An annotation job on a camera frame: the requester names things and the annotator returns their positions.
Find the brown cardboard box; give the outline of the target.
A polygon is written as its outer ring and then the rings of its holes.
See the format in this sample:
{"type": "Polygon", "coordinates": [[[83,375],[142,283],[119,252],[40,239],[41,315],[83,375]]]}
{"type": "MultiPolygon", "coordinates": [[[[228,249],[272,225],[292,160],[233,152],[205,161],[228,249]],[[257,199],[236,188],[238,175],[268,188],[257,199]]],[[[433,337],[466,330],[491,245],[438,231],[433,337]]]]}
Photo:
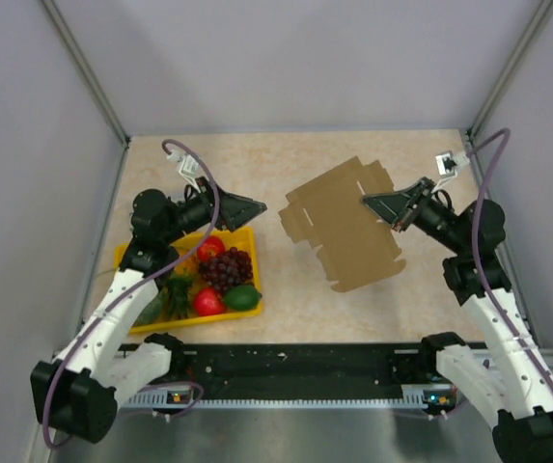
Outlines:
{"type": "Polygon", "coordinates": [[[393,191],[379,161],[364,164],[354,156],[290,191],[279,216],[292,242],[306,241],[316,251],[332,290],[346,293],[396,276],[406,265],[391,229],[362,202],[393,191]]]}

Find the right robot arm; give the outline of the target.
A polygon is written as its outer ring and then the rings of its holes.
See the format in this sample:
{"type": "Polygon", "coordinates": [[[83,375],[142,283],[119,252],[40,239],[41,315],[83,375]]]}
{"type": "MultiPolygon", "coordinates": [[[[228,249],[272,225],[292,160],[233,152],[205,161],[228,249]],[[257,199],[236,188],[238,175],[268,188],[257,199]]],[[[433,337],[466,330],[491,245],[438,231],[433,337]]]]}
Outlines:
{"type": "Polygon", "coordinates": [[[459,305],[484,335],[497,368],[491,373],[453,332],[423,338],[417,367],[431,382],[455,385],[483,417],[504,462],[553,462],[553,373],[516,304],[512,283],[497,258],[505,214],[483,195],[461,213],[442,203],[423,177],[362,203],[395,232],[415,227],[453,252],[443,276],[459,305]]]}

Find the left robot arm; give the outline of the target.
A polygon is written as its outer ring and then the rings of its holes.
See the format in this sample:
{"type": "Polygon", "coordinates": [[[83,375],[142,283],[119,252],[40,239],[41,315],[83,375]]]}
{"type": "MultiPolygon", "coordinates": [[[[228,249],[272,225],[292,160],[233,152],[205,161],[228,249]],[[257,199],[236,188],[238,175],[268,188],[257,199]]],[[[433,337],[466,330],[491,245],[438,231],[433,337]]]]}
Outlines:
{"type": "Polygon", "coordinates": [[[184,256],[175,241],[197,231],[234,232],[266,212],[266,204],[228,193],[205,177],[199,190],[174,202],[158,189],[132,202],[132,237],[113,281],[77,336],[53,360],[38,362],[30,375],[37,420],[45,443],[50,432],[97,443],[119,410],[161,378],[176,382],[185,374],[180,342],[151,335],[125,359],[116,354],[140,313],[158,295],[184,256]]]}

